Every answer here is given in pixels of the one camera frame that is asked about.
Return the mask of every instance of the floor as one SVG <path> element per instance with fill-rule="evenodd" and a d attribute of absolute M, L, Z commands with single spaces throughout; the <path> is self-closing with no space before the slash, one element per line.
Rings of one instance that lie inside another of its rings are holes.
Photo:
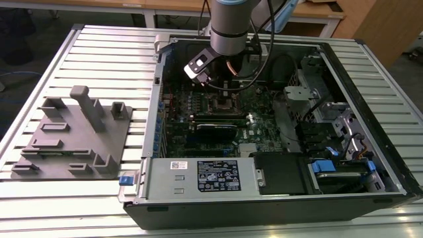
<path fill-rule="evenodd" d="M 60 11 L 60 18 L 52 19 L 47 10 L 33 10 L 32 21 L 36 25 L 36 33 L 27 37 L 35 59 L 21 66 L 9 66 L 0 60 L 0 71 L 35 71 L 43 73 L 55 53 L 64 41 L 71 27 L 75 23 L 91 25 L 133 26 L 133 19 L 129 14 Z M 181 28 L 196 30 L 197 17 L 172 16 L 171 22 L 163 16 L 157 18 L 160 28 Z M 390 72 L 399 85 L 423 110 L 423 64 L 410 61 L 402 56 Z M 0 139 L 19 113 L 19 110 L 37 83 L 36 75 L 8 75 L 0 78 L 5 90 L 0 92 Z"/>

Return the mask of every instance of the capacitor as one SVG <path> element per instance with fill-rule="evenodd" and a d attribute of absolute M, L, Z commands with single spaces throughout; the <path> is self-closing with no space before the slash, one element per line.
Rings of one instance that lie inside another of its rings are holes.
<path fill-rule="evenodd" d="M 261 88 L 256 88 L 256 94 L 260 95 L 263 93 L 263 89 Z"/>
<path fill-rule="evenodd" d="M 248 113 L 248 116 L 245 118 L 248 120 L 247 126 L 248 126 L 249 130 L 255 131 L 256 127 L 257 127 L 256 117 L 251 113 Z"/>

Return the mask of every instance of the wooden table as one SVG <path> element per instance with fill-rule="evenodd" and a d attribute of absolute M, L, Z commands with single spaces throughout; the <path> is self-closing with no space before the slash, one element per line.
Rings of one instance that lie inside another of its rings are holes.
<path fill-rule="evenodd" d="M 156 28 L 156 15 L 200 16 L 203 0 L 15 0 L 0 1 L 1 7 L 137 13 L 148 28 Z M 334 12 L 324 3 L 298 5 L 290 22 L 324 24 L 320 37 L 330 38 L 344 13 Z"/>

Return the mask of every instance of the motherboard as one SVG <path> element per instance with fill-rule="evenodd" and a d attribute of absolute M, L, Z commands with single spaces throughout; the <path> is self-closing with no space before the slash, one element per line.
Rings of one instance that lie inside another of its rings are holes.
<path fill-rule="evenodd" d="M 167 157 L 248 157 L 282 151 L 282 138 L 265 86 L 220 95 L 191 83 L 164 83 Z"/>

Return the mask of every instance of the power supply label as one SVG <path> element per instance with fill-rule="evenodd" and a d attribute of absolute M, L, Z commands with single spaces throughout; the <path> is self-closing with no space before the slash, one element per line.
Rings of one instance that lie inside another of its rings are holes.
<path fill-rule="evenodd" d="M 236 160 L 197 161 L 199 191 L 240 191 Z"/>

